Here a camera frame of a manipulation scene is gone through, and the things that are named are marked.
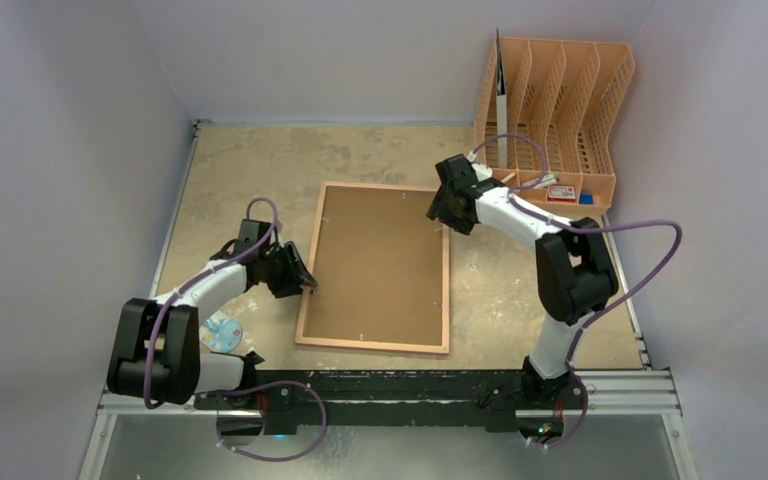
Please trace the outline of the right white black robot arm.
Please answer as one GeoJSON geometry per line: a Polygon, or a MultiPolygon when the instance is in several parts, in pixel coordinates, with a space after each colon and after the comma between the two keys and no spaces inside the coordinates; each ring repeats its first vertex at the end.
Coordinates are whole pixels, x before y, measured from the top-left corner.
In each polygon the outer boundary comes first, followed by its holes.
{"type": "Polygon", "coordinates": [[[556,217],[524,201],[489,167],[463,154],[438,162],[435,171],[440,186],[429,219],[463,235],[485,225],[533,251],[545,319],[523,363],[521,392],[529,404],[544,407],[570,381],[586,322],[605,311],[619,290],[600,226],[589,217],[556,217]]]}

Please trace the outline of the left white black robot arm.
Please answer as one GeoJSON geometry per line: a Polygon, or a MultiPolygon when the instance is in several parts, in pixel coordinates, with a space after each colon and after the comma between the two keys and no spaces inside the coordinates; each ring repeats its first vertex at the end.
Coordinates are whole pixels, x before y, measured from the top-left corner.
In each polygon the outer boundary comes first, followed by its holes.
{"type": "Polygon", "coordinates": [[[281,242],[267,221],[244,219],[236,238],[179,287],[150,299],[133,298],[120,313],[106,387],[140,398],[154,409],[183,405],[199,393],[219,392],[232,408],[257,399],[256,354],[204,353],[199,329],[231,300],[259,284],[277,299],[297,296],[317,282],[296,245],[281,242]]]}

